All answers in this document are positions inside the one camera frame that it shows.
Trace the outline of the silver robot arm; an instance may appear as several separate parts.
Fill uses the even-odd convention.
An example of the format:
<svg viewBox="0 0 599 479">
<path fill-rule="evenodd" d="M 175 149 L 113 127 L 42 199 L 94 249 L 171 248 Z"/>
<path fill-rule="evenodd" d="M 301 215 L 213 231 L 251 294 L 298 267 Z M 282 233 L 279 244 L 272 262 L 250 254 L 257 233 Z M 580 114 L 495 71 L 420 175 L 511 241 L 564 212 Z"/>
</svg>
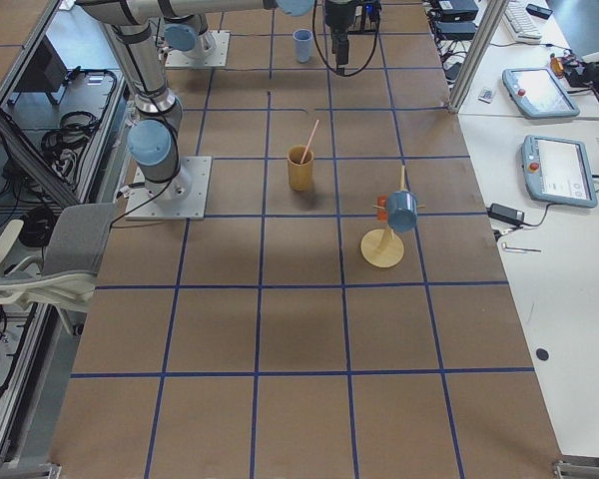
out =
<svg viewBox="0 0 599 479">
<path fill-rule="evenodd" d="M 169 88 L 165 66 L 153 40 L 152 19 L 167 29 L 181 29 L 184 38 L 169 41 L 180 51 L 196 51 L 208 36 L 209 13 L 280 9 L 289 16 L 315 14 L 315 1 L 80 1 L 81 8 L 100 22 L 130 82 L 139 122 L 128 134 L 127 147 L 142 171 L 153 201 L 173 199 L 190 189 L 182 172 L 178 133 L 182 104 Z"/>
<path fill-rule="evenodd" d="M 195 60 L 206 59 L 217 49 L 205 14 L 166 18 L 164 39 L 171 49 Z"/>
</svg>

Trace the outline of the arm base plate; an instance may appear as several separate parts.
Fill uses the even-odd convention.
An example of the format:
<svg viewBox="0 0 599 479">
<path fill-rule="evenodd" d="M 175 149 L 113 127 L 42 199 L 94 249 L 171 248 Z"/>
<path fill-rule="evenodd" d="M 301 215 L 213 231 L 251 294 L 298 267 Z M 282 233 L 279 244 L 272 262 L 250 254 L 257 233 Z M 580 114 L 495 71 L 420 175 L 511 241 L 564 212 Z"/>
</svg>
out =
<svg viewBox="0 0 599 479">
<path fill-rule="evenodd" d="M 194 29 L 169 27 L 165 33 L 168 69 L 213 69 L 227 64 L 231 34 L 227 30 L 208 30 L 198 34 Z"/>
<path fill-rule="evenodd" d="M 147 183 L 132 189 L 126 219 L 131 221 L 202 220 L 212 169 L 211 156 L 180 157 L 180 172 L 164 193 L 162 185 Z"/>
</svg>

